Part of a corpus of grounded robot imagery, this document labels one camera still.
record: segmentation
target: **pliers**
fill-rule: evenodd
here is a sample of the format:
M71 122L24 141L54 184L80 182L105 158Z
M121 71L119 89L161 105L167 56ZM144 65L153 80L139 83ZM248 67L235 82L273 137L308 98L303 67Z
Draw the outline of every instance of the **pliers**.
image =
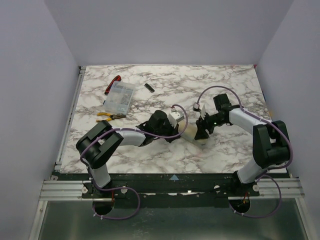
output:
M124 114L111 114L111 113L107 113L107 112L99 112L96 114L97 116L108 116L109 118L106 119L106 121L111 121L111 120L115 120L115 119L123 119L126 118L127 116Z

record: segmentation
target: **white wall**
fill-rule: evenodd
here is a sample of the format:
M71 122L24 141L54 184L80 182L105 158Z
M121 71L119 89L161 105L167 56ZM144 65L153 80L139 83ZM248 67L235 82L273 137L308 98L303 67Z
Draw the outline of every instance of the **white wall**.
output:
M300 177L320 229L320 1L295 0L257 66L274 119L293 144L291 170Z
M293 0L45 0L79 65L256 64Z
M0 7L0 238L28 239L79 68L43 0Z

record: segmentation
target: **plastic box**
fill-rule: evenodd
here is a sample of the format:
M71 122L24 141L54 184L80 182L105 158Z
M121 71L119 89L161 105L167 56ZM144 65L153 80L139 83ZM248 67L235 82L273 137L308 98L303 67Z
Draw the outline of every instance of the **plastic box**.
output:
M111 114L126 114L136 85L123 81L115 81L103 104L105 110Z

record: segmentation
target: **white marble tabletop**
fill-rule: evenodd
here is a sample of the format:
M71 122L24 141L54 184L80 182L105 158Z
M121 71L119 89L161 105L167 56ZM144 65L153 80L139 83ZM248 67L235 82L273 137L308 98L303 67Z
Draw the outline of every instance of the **white marble tabletop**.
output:
M135 127L147 121L155 110L169 113L170 106L180 104L188 112L189 122L195 123L199 113L192 105L200 93L212 85L233 89L242 104L251 112L269 119L266 103L252 65L102 65L88 66L62 156L61 173L86 173L79 160L77 141L95 124L98 112L105 112L104 91L111 80L120 75L123 82L135 84L136 89L127 118L113 120L115 127ZM155 92L144 87L150 84ZM213 97L232 93L213 88L205 93L209 114L216 113ZM121 146L107 162L110 173L233 173L252 158L252 136L238 126L221 126L214 130L206 147L201 149L180 138L172 143L154 140L144 147Z

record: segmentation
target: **purple cable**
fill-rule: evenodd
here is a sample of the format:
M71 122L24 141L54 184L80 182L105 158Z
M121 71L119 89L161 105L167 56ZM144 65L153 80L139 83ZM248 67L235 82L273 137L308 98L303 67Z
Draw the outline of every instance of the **purple cable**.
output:
M230 208L233 210L233 212L234 212L235 214L238 214L238 215L243 216L243 217L246 217L246 218L251 218L251 219L263 219L263 218L267 218L267 217L270 217L270 216L274 215L274 214L279 210L279 208L280 208L280 206L281 206L281 203L282 203L282 194L281 194L281 189L280 189L279 184L276 182L276 180L274 180L274 179L273 179L271 176L269 176L269 175L262 175L260 178L262 178L262 177L267 177L267 178L271 179L271 180L275 183L276 187L278 188L278 191L279 191L279 203L278 203L278 205L276 206L276 208L275 208L272 212L270 212L270 213L268 213L268 214L266 214L266 215L255 216L255 215L250 215L250 214L245 214L245 213L238 212L238 211L236 211L236 210L231 206L231 204L229 203Z
M133 217L134 215L136 215L138 212L139 212L139 209L140 209L140 197L139 197L139 193L137 193L136 190L134 190L133 188L131 187L128 187L128 186L120 186L120 187L114 187L114 188L109 188L109 189L103 189L99 186L97 186L95 183L94 183L95 187L97 189L99 189L100 191L104 191L104 192L110 192L110 191L113 191L113 190L119 190L119 189L128 189L128 190L131 190L135 193L135 195L137 196L138 198L138 205L136 207L136 209L134 210L134 212L132 214L130 214L129 216L123 216L123 217L113 217L113 216L103 216L103 215L99 215L96 213L96 206L93 205L92 209L94 211L94 214L100 218L103 218L103 219L109 219L109 220L126 220L126 219L129 219L131 217Z
M181 108L182 111L183 111L183 113L184 113L184 115L185 115L185 126L184 126L183 130L182 130L180 133L178 133L178 134L176 134L176 135L173 135L173 136L160 136L160 135L156 135L156 134L149 133L149 132L142 131L142 130L135 129L135 128L127 128L127 127L125 127L125 128L113 128L113 129L111 129L111 130L109 130L109 131L106 131L105 133L101 134L101 135L100 135L99 137L97 137L91 144L89 144L89 146L87 146L86 149L84 149L83 152L81 153L80 161L81 161L84 165L86 165L86 166L88 167L88 163L83 160L83 158L85 157L86 152L87 152L93 145L95 145L100 139L104 138L106 135L108 135L108 134L110 134L110 133L112 133L112 132L115 132L115 131L133 131L133 132L138 132L138 133L142 133L142 134L147 134L147 135L150 135L150 136L153 136L153 137L156 137L156 138L162 138L162 139L172 139L172 138L179 137L179 136L180 136L181 134L183 134L184 131L187 129L187 126L188 126L188 115L187 115L186 110L185 110L182 106L180 106L180 105L178 105L178 104L173 104L173 105L171 106L171 108L174 108L174 107ZM95 214L95 215L97 215L97 216L99 216L99 217L102 217L103 219L125 220L125 219L129 219L129 218L133 217L134 215L136 215L136 214L139 212L139 209L140 209L140 197L139 197L139 194L137 193L136 190L134 190L134 189L131 188L131 187L126 187L126 186L120 186L120 187L114 187L114 188L104 189L104 188L99 187L99 186L97 185L96 181L95 181L94 178L93 178L92 173L91 173L90 171L88 171L88 173L89 173L89 177L90 177L91 180L92 180L93 185L94 185L98 190L100 190L100 191L102 191L102 192L109 192L109 191L112 191L112 190L128 189L128 190L133 191L133 192L135 193L135 195L137 196L137 198L138 198L138 206L136 207L135 211L134 211L131 215L129 215L129 216L124 216L124 217L101 216L101 215L98 215L98 214L96 213L96 211L95 211L95 206L93 206L93 211L94 211L94 214Z
M289 139L288 139L288 138L286 137L286 135L284 135L284 133L283 133L282 131L280 131L280 129L277 128L273 123L271 123L271 122L269 122L269 121L267 121L267 120L265 120L265 119L263 119L263 118L260 118L260 117L258 117L258 116L256 116L256 115L252 114L251 112L246 111L246 110L244 109L243 105L241 104L241 100L240 100L239 96L236 94L235 91L233 91L232 89L230 89L229 87L226 87L226 86L220 86L220 85L210 86L210 87L206 88L206 89L200 94L200 96L199 96L199 98L198 98L198 100L197 100L196 103L199 104L200 98L202 97L202 95L203 95L206 91L208 91L209 89L213 89L213 88L222 88L222 89L226 89L226 90L229 90L230 92L232 92L233 95L235 95L235 97L236 97L236 99L237 99L237 101L238 101L238 103L239 103L240 109L241 109L245 114L247 114L247 115L249 115L249 116L251 116L251 117L253 117L253 118L255 118L255 119L257 119L257 120L259 120L259 121L261 121L261 122L264 122L264 123L270 125L271 127L273 127L274 130L276 130L276 131L281 135L281 137L284 138L284 140L285 140L286 143L288 144L289 153L290 153L288 162L287 162L285 165L283 165L283 166L271 167L271 168L268 168L267 170L283 169L283 168L288 167L288 166L292 163L292 160L293 160L293 158L294 158L294 152L293 152L292 145L291 145ZM278 203L278 205L276 206L276 208L275 208L272 212L270 212L269 214L262 215L262 216L254 216L254 215L249 215L249 214L242 214L242 213L236 211L236 210L229 204L230 207L231 207L231 209L233 210L233 212L234 212L235 214L238 214L238 215L241 215L241 216L247 217L247 218L262 219L262 218L270 217L270 216L274 215L274 214L278 211L278 209L280 208L281 203L282 203L282 194L281 194L280 187L279 187L278 183L276 182L276 180L274 180L274 179L273 179L271 176L269 176L269 175L264 175L264 173L265 173L265 172L263 172L262 175L258 176L257 182L259 182L259 180L260 180L262 177L267 177L267 178L271 179L271 180L276 184L276 186L277 186L277 188L278 188L278 190L279 190L279 203Z

